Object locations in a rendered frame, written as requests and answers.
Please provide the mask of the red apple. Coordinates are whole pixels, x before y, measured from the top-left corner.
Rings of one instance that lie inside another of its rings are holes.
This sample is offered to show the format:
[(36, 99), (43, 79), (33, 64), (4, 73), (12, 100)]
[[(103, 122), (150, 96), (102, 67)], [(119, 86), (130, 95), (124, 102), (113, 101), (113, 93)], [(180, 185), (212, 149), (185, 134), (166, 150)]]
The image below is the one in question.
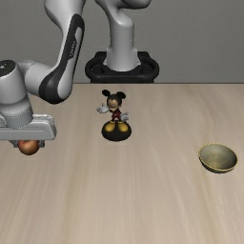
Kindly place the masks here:
[(37, 140), (19, 140), (18, 149), (24, 155), (33, 155), (39, 150), (39, 142)]

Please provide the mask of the olive green bowl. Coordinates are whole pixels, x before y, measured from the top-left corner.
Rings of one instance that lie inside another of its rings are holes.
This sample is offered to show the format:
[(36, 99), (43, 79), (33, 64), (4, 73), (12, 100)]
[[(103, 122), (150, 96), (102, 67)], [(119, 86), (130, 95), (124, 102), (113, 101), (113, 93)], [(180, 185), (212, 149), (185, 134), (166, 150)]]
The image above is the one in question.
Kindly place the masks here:
[(202, 166), (212, 173), (228, 173), (237, 164), (235, 152), (227, 146), (217, 143), (202, 146), (198, 152), (198, 158)]

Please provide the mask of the small toy figure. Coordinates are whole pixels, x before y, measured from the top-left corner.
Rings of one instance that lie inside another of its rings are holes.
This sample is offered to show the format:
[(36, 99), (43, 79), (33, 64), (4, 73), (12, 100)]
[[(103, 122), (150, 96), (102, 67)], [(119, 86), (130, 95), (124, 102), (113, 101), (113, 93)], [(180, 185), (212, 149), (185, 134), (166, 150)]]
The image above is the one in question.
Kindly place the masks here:
[(107, 102), (102, 104), (96, 110), (99, 113), (110, 112), (112, 118), (102, 127), (102, 135), (107, 140), (113, 142), (124, 141), (132, 134), (132, 128), (128, 124), (129, 116), (126, 112), (120, 111), (123, 100), (126, 94), (122, 91), (111, 93), (108, 90), (103, 90), (102, 94), (107, 97)]

